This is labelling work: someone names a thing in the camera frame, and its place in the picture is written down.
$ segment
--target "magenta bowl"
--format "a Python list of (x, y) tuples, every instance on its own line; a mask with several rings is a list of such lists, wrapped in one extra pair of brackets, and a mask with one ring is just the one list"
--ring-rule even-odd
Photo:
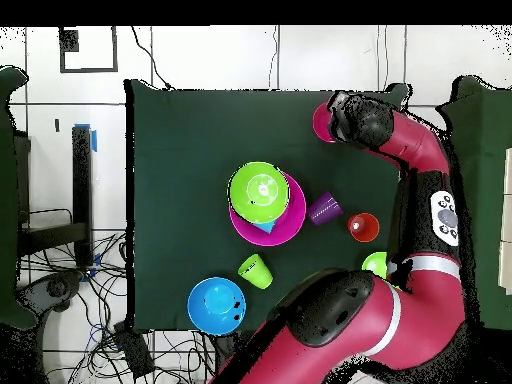
[(230, 207), (229, 216), (235, 230), (249, 243), (258, 246), (278, 246), (290, 240), (299, 232), (306, 217), (306, 198), (297, 181), (284, 173), (290, 185), (290, 201), (284, 213), (277, 218), (272, 232), (266, 233), (250, 222), (240, 218)]

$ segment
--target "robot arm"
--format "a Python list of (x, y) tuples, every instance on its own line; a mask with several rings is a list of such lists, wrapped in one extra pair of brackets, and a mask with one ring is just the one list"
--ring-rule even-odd
[(320, 384), (354, 354), (401, 370), (445, 349), (464, 321), (457, 215), (449, 164), (435, 133), (391, 106), (338, 92), (329, 130), (402, 173), (388, 248), (388, 280), (368, 271), (307, 278), (209, 384)]

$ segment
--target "plastic cup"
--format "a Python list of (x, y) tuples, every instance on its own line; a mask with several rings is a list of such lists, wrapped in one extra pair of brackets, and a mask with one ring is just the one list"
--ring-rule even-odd
[(371, 271), (383, 280), (386, 279), (388, 265), (386, 263), (386, 252), (375, 252), (369, 255), (363, 262), (362, 270)]
[(371, 213), (352, 216), (347, 226), (352, 237), (361, 243), (373, 241), (379, 234), (379, 221)]
[(259, 289), (266, 289), (272, 283), (272, 274), (257, 253), (249, 256), (240, 265), (238, 275)]
[(327, 102), (322, 103), (313, 113), (313, 131), (320, 140), (335, 143), (328, 130), (330, 120), (331, 112), (327, 110)]
[(213, 277), (201, 281), (190, 292), (188, 316), (201, 331), (214, 336), (233, 332), (245, 316), (245, 297), (235, 283)]
[(334, 200), (331, 193), (326, 192), (309, 206), (307, 215), (313, 224), (321, 225), (343, 215), (343, 209)]

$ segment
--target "magenta cup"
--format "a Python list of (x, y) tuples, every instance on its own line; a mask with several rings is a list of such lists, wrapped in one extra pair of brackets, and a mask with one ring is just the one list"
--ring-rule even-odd
[(327, 102), (318, 106), (313, 114), (313, 130), (316, 136), (327, 143), (335, 143), (327, 129), (331, 120), (331, 112), (327, 110)]
[(343, 215), (343, 209), (341, 209), (338, 202), (334, 200), (331, 193), (326, 192), (309, 206), (307, 214), (313, 224), (322, 225)]

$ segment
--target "lime green bowl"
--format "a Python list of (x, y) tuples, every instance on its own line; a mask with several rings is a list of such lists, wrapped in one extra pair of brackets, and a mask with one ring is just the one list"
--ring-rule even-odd
[(368, 256), (361, 269), (365, 271), (372, 271), (375, 275), (378, 275), (383, 280), (386, 279), (386, 273), (388, 266), (386, 264), (386, 252), (375, 252)]
[(228, 200), (241, 218), (252, 224), (265, 224), (283, 214), (289, 191), (288, 181), (277, 166), (249, 162), (231, 176)]

